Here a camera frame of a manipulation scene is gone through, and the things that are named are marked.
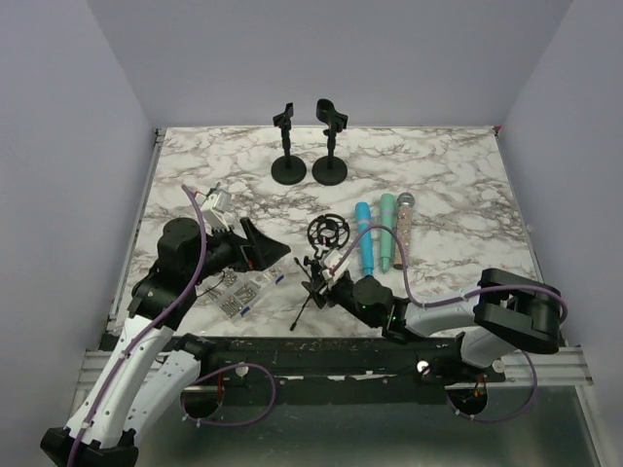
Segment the black tripod shock-mount stand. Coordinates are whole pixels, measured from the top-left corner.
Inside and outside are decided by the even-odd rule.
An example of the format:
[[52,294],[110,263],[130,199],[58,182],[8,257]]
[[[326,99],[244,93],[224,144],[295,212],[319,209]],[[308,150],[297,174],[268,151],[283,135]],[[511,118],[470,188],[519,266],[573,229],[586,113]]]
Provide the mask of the black tripod shock-mount stand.
[[308,281],[303,281],[301,285],[308,292],[308,297],[292,322],[289,330],[294,331],[303,311],[310,301],[313,301],[319,309],[323,309],[328,299],[328,286],[322,276],[322,260],[334,250],[343,248],[349,240],[350,228],[347,220],[335,213],[322,214],[315,217],[307,228],[307,240],[313,249],[313,255],[305,256],[303,261],[294,258],[296,265],[307,276]]

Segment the blue microphone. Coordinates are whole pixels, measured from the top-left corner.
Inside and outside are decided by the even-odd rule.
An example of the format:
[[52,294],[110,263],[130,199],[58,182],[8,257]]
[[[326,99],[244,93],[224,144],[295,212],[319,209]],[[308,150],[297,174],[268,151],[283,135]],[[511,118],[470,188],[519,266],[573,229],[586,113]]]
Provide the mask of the blue microphone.
[[358,246],[360,252],[362,273],[364,276],[373,275],[374,252],[372,237],[369,232],[363,232],[371,225],[371,210],[369,204],[365,201],[358,202],[355,206],[354,214],[357,230],[360,235],[360,241],[358,243]]

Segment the black round-base stand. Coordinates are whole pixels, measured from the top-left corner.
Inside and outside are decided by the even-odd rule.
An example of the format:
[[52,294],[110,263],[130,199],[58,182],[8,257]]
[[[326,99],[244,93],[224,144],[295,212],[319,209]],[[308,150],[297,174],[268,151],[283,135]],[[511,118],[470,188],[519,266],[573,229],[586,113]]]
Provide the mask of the black round-base stand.
[[300,183],[307,174],[307,167],[302,159],[291,153],[290,130],[294,115],[294,104],[285,104],[284,111],[273,116],[273,124],[280,130],[283,155],[274,160],[271,167],[273,179],[280,185],[292,186]]
[[347,128],[348,116],[335,109],[334,103],[320,98],[316,103],[316,117],[327,124],[323,134],[327,137],[327,155],[318,159],[312,166],[314,180],[323,186],[337,186],[348,176],[346,163],[335,156],[337,134]]

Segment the glitter rhinestone microphone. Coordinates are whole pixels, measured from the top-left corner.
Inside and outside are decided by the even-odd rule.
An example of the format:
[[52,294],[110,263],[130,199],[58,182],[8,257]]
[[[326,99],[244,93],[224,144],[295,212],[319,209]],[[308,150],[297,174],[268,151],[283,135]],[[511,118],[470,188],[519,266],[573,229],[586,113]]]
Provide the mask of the glitter rhinestone microphone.
[[396,202],[395,233],[400,240],[399,243],[402,245],[402,248],[396,247],[395,249],[393,267],[395,269],[404,269],[408,263],[415,198],[411,193],[405,192],[398,196]]

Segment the mint green microphone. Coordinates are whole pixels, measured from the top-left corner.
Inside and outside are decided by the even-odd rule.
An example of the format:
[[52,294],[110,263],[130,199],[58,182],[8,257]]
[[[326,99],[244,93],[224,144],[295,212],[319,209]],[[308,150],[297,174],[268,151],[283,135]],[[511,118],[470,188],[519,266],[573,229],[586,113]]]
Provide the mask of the mint green microphone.
[[380,201],[380,221],[384,226],[380,233],[380,268],[382,273],[389,271],[393,261],[394,239],[389,230],[394,229],[395,197],[383,194]]

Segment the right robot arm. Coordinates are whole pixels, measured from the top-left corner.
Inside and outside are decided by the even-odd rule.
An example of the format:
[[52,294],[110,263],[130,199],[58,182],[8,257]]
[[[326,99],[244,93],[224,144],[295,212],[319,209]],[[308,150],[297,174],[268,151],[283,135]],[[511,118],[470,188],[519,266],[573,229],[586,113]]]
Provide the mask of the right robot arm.
[[558,289],[502,269],[485,269],[474,289],[430,302],[400,298],[370,275],[353,281],[348,271],[319,272],[306,288],[318,307],[339,305],[391,341],[465,328],[458,351],[447,360],[450,374],[461,381],[516,350],[557,353],[568,317]]

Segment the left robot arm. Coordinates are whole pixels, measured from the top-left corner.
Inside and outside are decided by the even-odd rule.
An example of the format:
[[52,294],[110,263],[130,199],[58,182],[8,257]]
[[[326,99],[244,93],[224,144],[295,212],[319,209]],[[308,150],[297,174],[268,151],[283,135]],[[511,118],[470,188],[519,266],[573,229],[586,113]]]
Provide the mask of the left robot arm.
[[214,377],[212,344],[192,336],[182,339],[153,377],[148,373],[195,303],[197,285],[225,269],[263,271],[290,253],[249,219],[241,225],[243,235],[206,233],[202,222],[190,218],[165,224],[157,260],[132,289],[129,316],[91,393],[41,441],[55,465],[134,465],[143,435],[182,388]]

